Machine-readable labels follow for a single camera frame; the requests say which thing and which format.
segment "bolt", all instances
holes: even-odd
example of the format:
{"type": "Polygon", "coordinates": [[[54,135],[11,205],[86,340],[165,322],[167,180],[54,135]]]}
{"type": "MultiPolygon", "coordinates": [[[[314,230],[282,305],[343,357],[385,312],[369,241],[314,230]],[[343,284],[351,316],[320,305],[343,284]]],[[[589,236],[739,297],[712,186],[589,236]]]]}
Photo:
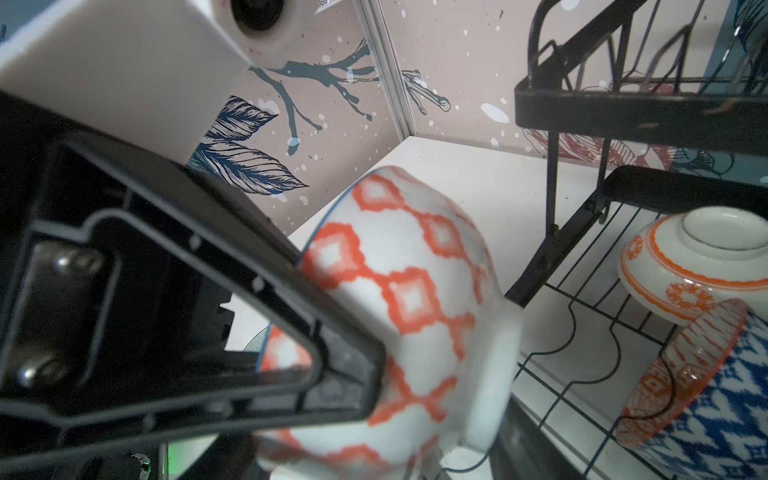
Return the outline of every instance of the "bolt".
{"type": "Polygon", "coordinates": [[[87,276],[98,272],[104,256],[96,250],[68,248],[54,258],[54,270],[64,276],[87,276]]]}
{"type": "Polygon", "coordinates": [[[16,381],[26,389],[53,386],[69,373],[56,352],[41,351],[30,356],[16,372],[16,381]]]}

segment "leaf illustration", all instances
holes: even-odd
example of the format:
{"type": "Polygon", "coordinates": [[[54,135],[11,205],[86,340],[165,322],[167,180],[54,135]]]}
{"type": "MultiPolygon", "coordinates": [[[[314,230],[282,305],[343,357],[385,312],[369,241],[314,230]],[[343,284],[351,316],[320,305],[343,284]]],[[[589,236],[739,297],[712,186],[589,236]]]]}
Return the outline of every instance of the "leaf illustration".
{"type": "Polygon", "coordinates": [[[208,129],[206,137],[214,140],[248,140],[262,125],[276,116],[254,107],[242,98],[230,97],[208,129]]]}
{"type": "Polygon", "coordinates": [[[203,142],[188,167],[216,175],[247,194],[279,194],[307,187],[275,158],[232,141],[203,142]]]}

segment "white paint splatter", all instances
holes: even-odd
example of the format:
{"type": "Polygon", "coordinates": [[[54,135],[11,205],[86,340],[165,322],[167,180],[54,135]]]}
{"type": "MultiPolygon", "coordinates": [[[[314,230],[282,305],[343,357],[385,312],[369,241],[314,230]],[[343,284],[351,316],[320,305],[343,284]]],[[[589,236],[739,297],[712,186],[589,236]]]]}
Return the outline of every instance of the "white paint splatter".
{"type": "Polygon", "coordinates": [[[570,10],[573,10],[576,8],[576,5],[578,5],[579,0],[560,0],[560,6],[565,10],[566,12],[569,12],[570,10]]]}
{"type": "Polygon", "coordinates": [[[496,107],[491,104],[482,104],[480,105],[480,109],[483,111],[484,114],[488,115],[488,118],[490,118],[493,121],[497,121],[500,124],[509,123],[509,116],[506,113],[504,113],[499,107],[496,107]]]}
{"type": "Polygon", "coordinates": [[[280,108],[277,106],[277,104],[272,100],[264,101],[261,98],[259,99],[259,108],[262,110],[269,110],[275,115],[280,113],[280,108]]]}

